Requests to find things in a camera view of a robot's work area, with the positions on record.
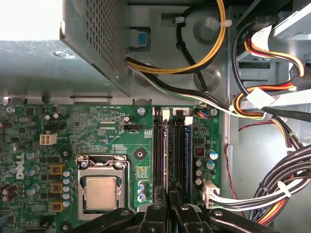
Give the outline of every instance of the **electrolytic capacitor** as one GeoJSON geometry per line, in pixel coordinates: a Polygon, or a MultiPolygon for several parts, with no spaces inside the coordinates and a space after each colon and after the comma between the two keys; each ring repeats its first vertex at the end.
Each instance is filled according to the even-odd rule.
{"type": "Polygon", "coordinates": [[[12,128],[14,125],[12,122],[10,121],[1,121],[0,122],[0,128],[2,129],[9,129],[9,128],[12,128]]]}
{"type": "Polygon", "coordinates": [[[213,170],[215,168],[215,163],[211,160],[209,160],[207,163],[206,163],[206,167],[209,169],[209,170],[213,170]]]}
{"type": "Polygon", "coordinates": [[[137,190],[138,194],[140,193],[140,191],[145,190],[145,188],[146,188],[146,183],[144,181],[139,181],[138,190],[137,190]]]}
{"type": "Polygon", "coordinates": [[[28,122],[31,122],[31,119],[29,117],[20,117],[18,121],[20,123],[28,123],[28,122]]]}
{"type": "Polygon", "coordinates": [[[35,175],[38,174],[40,171],[40,168],[37,165],[33,166],[32,169],[34,170],[35,175]]]}
{"type": "Polygon", "coordinates": [[[31,177],[31,176],[34,176],[34,174],[35,174],[35,171],[33,170],[32,167],[26,169],[26,175],[27,175],[27,176],[30,176],[30,177],[31,177]]]}
{"type": "Polygon", "coordinates": [[[70,186],[69,186],[69,185],[64,185],[63,191],[64,191],[65,193],[69,192],[69,191],[70,191],[70,186]]]}
{"type": "Polygon", "coordinates": [[[3,191],[2,191],[2,194],[3,195],[9,195],[10,193],[14,192],[15,190],[17,190],[17,185],[16,184],[13,184],[7,188],[5,188],[3,191]]]}
{"type": "Polygon", "coordinates": [[[35,159],[39,156],[40,151],[39,150],[29,150],[26,152],[26,158],[27,159],[35,159]]]}
{"type": "Polygon", "coordinates": [[[17,192],[13,192],[13,193],[11,193],[11,194],[9,194],[9,195],[7,195],[7,196],[4,196],[3,198],[2,198],[2,201],[3,202],[9,202],[9,201],[12,201],[14,198],[16,198],[18,196],[18,194],[17,194],[17,192]]]}
{"type": "Polygon", "coordinates": [[[197,170],[197,171],[195,172],[195,175],[196,175],[197,177],[200,177],[200,176],[203,175],[203,172],[202,172],[201,170],[197,170]]]}
{"type": "Polygon", "coordinates": [[[50,115],[45,115],[45,116],[44,116],[44,119],[45,119],[45,120],[51,120],[52,117],[51,117],[50,115]]]}
{"type": "Polygon", "coordinates": [[[70,176],[70,170],[69,170],[69,169],[66,169],[66,170],[63,172],[63,176],[64,176],[64,177],[69,177],[69,176],[70,176]]]}
{"type": "Polygon", "coordinates": [[[218,159],[218,153],[213,151],[213,150],[210,150],[208,153],[209,157],[212,159],[212,160],[216,160],[218,159]]]}
{"type": "Polygon", "coordinates": [[[126,123],[130,122],[130,117],[129,116],[125,116],[124,117],[124,122],[126,122],[126,123]]]}
{"type": "Polygon", "coordinates": [[[70,178],[69,177],[66,177],[63,179],[63,184],[67,185],[70,183],[70,178]]]}
{"type": "Polygon", "coordinates": [[[10,186],[10,183],[4,183],[4,184],[0,185],[0,194],[2,193],[2,191],[3,191],[4,189],[6,189],[6,188],[9,187],[9,186],[10,186]]]}
{"type": "Polygon", "coordinates": [[[197,160],[197,161],[195,162],[195,165],[196,165],[197,167],[201,167],[201,166],[202,166],[202,161],[201,161],[201,160],[197,160]]]}
{"type": "Polygon", "coordinates": [[[70,206],[70,200],[64,200],[63,201],[63,206],[64,207],[69,207],[70,206]]]}
{"type": "Polygon", "coordinates": [[[202,184],[202,180],[201,180],[201,179],[196,179],[196,180],[195,180],[195,184],[196,184],[197,186],[200,186],[200,185],[202,184]]]}
{"type": "Polygon", "coordinates": [[[28,187],[28,188],[26,189],[26,194],[27,194],[28,196],[33,196],[33,195],[35,194],[35,189],[32,188],[32,187],[28,187]]]}
{"type": "Polygon", "coordinates": [[[143,201],[147,200],[146,192],[144,190],[140,191],[140,193],[138,194],[137,200],[139,202],[143,202],[143,201]]]}
{"type": "Polygon", "coordinates": [[[61,114],[61,113],[54,113],[54,114],[53,114],[53,118],[54,118],[55,120],[63,119],[63,118],[64,118],[64,114],[61,114]]]}
{"type": "Polygon", "coordinates": [[[37,183],[33,184],[32,188],[35,190],[36,193],[40,190],[40,186],[37,183]]]}
{"type": "Polygon", "coordinates": [[[20,142],[20,137],[7,137],[5,141],[6,143],[17,143],[20,142]]]}
{"type": "Polygon", "coordinates": [[[68,200],[70,198],[70,194],[69,193],[63,193],[63,199],[64,200],[68,200]]]}

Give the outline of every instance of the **white power connector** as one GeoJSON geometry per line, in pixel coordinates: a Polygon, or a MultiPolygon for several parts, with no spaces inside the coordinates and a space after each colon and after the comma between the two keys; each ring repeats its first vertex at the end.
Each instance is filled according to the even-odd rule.
{"type": "Polygon", "coordinates": [[[203,181],[201,197],[207,209],[213,209],[218,207],[217,205],[210,203],[210,194],[214,192],[216,192],[219,195],[220,193],[219,188],[217,188],[212,181],[203,181]]]}
{"type": "Polygon", "coordinates": [[[40,135],[40,145],[49,146],[57,143],[57,134],[41,134],[40,135]]]}

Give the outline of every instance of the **screw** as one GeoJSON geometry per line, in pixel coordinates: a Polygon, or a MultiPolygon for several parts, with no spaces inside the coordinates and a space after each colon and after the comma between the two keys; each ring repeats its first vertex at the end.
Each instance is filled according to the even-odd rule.
{"type": "Polygon", "coordinates": [[[54,53],[55,56],[57,57],[65,57],[65,58],[74,58],[74,55],[72,53],[69,53],[69,52],[62,52],[62,51],[56,51],[54,53]]]}
{"type": "Polygon", "coordinates": [[[15,111],[15,109],[12,108],[12,107],[7,107],[7,108],[6,108],[6,112],[7,112],[7,113],[13,113],[14,111],[15,111]]]}
{"type": "Polygon", "coordinates": [[[210,115],[212,117],[216,116],[217,115],[217,109],[216,108],[212,108],[211,111],[210,111],[210,115]]]}
{"type": "Polygon", "coordinates": [[[152,208],[153,208],[154,210],[159,210],[159,209],[161,209],[161,206],[159,206],[159,205],[154,205],[152,208]]]}
{"type": "Polygon", "coordinates": [[[214,215],[216,215],[216,216],[222,216],[223,213],[222,213],[221,211],[219,211],[219,210],[216,210],[216,211],[214,211],[214,215]]]}
{"type": "Polygon", "coordinates": [[[137,112],[139,115],[143,116],[146,113],[146,109],[143,107],[140,107],[140,108],[138,108],[137,112]]]}
{"type": "Polygon", "coordinates": [[[180,206],[180,209],[182,209],[182,210],[188,210],[188,209],[189,209],[189,206],[187,206],[187,205],[182,205],[182,206],[180,206]]]}
{"type": "Polygon", "coordinates": [[[80,166],[81,166],[82,168],[87,168],[87,162],[81,162],[80,166]]]}
{"type": "Polygon", "coordinates": [[[130,214],[130,212],[128,212],[127,210],[124,210],[124,211],[122,211],[122,212],[120,213],[121,216],[127,216],[127,215],[129,215],[129,214],[130,214]]]}

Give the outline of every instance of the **cpu socket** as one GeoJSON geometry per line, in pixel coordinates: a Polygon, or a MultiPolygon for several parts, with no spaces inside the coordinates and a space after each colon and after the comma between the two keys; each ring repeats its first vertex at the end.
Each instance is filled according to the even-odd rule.
{"type": "Polygon", "coordinates": [[[126,166],[122,166],[122,162],[118,162],[118,167],[116,162],[107,162],[114,158],[105,155],[77,156],[79,220],[90,221],[108,211],[125,207],[126,166]]]}

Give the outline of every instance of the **power supply vent grille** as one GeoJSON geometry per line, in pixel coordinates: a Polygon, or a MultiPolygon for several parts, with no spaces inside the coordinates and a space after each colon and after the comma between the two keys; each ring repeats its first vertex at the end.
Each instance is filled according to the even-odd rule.
{"type": "Polygon", "coordinates": [[[86,0],[86,38],[110,68],[124,68],[126,0],[86,0]]]}

